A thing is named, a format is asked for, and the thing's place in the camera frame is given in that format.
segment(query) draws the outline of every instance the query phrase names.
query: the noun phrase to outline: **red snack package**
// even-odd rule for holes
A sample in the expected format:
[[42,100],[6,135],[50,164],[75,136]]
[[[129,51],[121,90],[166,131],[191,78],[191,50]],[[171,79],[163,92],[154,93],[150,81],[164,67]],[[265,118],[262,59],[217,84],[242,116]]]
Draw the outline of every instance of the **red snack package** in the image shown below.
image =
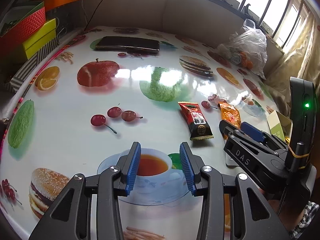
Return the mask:
[[178,102],[191,133],[190,140],[213,138],[211,129],[197,103]]

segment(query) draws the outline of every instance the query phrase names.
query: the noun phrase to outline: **curtain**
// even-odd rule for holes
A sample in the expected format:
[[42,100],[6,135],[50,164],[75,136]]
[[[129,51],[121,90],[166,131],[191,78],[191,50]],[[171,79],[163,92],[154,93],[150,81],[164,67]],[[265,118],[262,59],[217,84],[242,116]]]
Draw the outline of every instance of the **curtain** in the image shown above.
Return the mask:
[[320,94],[320,23],[310,12],[301,33],[289,51],[266,76],[265,84],[282,114],[290,113],[290,77],[313,82],[317,97]]

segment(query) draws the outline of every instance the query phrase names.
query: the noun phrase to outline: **green box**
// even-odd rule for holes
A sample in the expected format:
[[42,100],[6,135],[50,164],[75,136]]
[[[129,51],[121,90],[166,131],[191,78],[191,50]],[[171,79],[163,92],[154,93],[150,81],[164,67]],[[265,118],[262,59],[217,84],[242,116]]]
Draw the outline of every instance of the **green box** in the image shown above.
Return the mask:
[[267,116],[267,121],[272,135],[279,137],[283,141],[285,141],[285,136],[291,138],[292,121],[283,114],[273,111]]

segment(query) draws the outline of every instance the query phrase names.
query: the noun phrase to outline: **striped box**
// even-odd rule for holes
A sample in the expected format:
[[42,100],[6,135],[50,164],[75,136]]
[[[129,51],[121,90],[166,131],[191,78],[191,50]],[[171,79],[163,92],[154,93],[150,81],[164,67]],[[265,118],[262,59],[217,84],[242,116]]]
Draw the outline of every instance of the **striped box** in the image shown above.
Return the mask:
[[36,54],[34,54],[14,75],[14,77],[2,86],[5,90],[16,93],[27,77],[31,74],[31,72],[36,68],[36,66],[51,52],[53,51],[59,44],[58,37],[56,36],[54,39],[49,41],[46,45],[44,45],[41,49],[38,50]]

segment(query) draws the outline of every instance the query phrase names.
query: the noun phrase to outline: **smartphone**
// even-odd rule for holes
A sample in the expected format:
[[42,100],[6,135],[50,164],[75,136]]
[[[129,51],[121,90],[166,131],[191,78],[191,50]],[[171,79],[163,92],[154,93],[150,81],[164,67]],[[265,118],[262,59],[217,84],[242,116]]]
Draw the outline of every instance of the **smartphone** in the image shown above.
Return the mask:
[[160,49],[159,41],[123,36],[105,36],[96,45],[97,50],[144,51],[157,54]]

